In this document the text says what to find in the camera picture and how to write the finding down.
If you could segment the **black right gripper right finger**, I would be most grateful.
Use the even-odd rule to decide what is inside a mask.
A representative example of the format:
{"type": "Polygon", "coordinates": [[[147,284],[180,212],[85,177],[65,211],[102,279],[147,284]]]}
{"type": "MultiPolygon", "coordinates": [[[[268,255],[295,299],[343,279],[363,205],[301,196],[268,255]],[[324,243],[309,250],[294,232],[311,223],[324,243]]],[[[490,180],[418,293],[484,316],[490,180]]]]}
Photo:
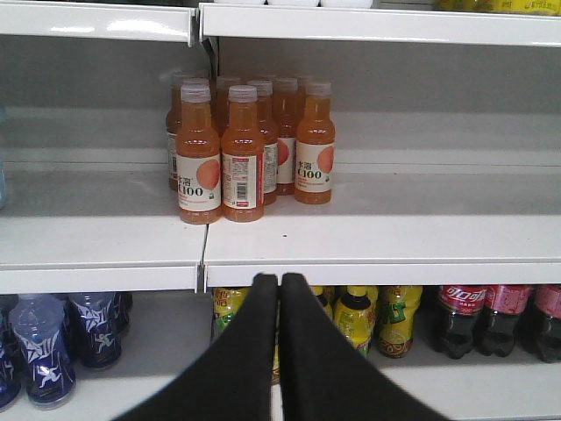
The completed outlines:
{"type": "Polygon", "coordinates": [[[280,387],[286,420],[445,420],[356,351],[301,274],[282,276],[280,387]]]}

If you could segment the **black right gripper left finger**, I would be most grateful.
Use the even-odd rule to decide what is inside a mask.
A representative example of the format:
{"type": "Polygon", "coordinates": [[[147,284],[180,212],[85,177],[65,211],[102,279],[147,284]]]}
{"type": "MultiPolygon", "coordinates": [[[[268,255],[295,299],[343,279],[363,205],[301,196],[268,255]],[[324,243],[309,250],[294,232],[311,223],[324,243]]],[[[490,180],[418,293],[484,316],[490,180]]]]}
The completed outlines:
{"type": "Polygon", "coordinates": [[[225,331],[164,389],[119,420],[270,420],[278,279],[258,274],[225,331]]]}

